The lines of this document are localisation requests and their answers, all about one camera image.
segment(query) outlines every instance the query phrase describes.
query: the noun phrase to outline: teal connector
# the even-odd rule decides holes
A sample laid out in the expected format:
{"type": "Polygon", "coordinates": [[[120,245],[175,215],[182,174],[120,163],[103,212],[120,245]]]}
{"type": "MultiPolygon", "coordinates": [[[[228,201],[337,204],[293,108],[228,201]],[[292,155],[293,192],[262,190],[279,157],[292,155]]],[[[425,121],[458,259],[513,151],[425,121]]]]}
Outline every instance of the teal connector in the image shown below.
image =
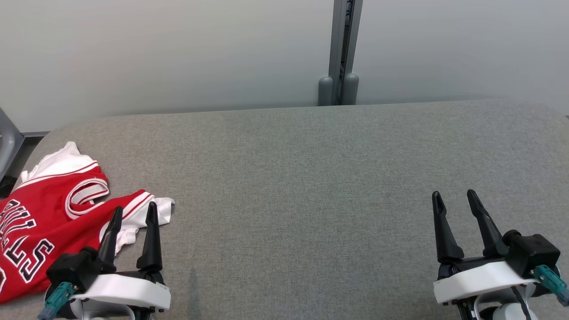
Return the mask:
{"type": "Polygon", "coordinates": [[[551,290],[563,306],[569,306],[569,290],[567,284],[546,265],[532,270],[532,274],[540,284],[551,290]]]}
{"type": "Polygon", "coordinates": [[[69,297],[72,296],[77,287],[70,284],[69,282],[62,282],[55,288],[55,291],[46,300],[45,307],[42,312],[38,315],[39,320],[53,320],[57,315],[57,312],[63,305],[69,301],[69,297]]]}

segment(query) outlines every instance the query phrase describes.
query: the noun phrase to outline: gray table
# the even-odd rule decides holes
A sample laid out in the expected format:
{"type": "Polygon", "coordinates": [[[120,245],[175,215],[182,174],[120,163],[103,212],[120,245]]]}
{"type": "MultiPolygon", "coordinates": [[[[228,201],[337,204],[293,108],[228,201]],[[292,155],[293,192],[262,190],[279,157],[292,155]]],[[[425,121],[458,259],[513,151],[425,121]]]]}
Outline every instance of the gray table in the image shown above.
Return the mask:
{"type": "MultiPolygon", "coordinates": [[[[176,200],[161,229],[172,309],[159,319],[459,319],[432,293],[434,190],[467,256],[483,248],[472,188],[502,232],[545,235],[569,270],[569,120],[543,105],[112,117],[50,133],[26,169],[67,141],[99,161],[112,196],[176,200]]],[[[121,251],[119,270],[142,244],[121,251]]],[[[1,317],[34,319],[41,300],[0,306],[1,317]]],[[[540,319],[569,316],[553,296],[530,302],[540,319]]]]}

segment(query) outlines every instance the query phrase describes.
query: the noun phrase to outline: red and white clothing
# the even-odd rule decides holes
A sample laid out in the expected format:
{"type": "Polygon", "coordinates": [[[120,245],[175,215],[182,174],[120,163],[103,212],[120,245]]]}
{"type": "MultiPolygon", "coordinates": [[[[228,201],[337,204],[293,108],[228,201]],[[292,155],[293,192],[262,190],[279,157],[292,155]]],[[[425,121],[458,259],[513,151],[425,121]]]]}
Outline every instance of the red and white clothing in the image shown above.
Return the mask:
{"type": "Polygon", "coordinates": [[[74,142],[20,177],[22,184],[0,201],[0,303],[46,290],[46,270],[62,253],[98,249],[117,206],[123,218],[116,252],[146,226],[151,201],[158,205],[159,224],[170,222],[174,201],[145,190],[95,203],[109,193],[109,181],[74,142]]]}

